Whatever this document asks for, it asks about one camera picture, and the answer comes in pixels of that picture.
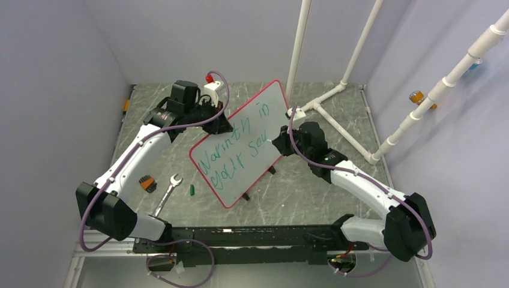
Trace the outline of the red framed whiteboard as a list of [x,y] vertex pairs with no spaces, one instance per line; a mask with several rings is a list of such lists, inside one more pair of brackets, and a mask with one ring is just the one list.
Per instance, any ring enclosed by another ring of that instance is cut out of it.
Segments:
[[228,117],[233,132],[207,135],[190,152],[221,205],[229,209],[281,157],[267,139],[288,124],[282,84],[273,80]]

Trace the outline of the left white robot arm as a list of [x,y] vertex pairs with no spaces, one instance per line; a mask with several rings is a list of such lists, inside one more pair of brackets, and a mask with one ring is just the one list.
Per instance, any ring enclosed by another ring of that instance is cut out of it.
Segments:
[[156,216],[138,214],[128,201],[139,179],[186,128],[200,127],[215,135],[231,132],[233,127],[224,115],[228,103],[225,80],[202,89],[193,82],[176,81],[170,96],[148,112],[138,134],[112,167],[92,184],[83,182],[76,189],[80,227],[88,226],[118,241],[149,239],[156,251],[168,250],[173,241],[171,225]]

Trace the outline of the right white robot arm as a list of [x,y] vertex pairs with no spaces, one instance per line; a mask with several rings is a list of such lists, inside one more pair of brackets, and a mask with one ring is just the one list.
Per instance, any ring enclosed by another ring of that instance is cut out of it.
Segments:
[[283,156],[299,155],[315,176],[353,194],[379,215],[378,220],[352,214],[340,217],[331,228],[333,246],[345,249],[363,242],[404,262],[431,258],[436,229],[422,195],[407,195],[365,174],[328,146],[316,122],[305,122],[296,130],[283,126],[271,144]]

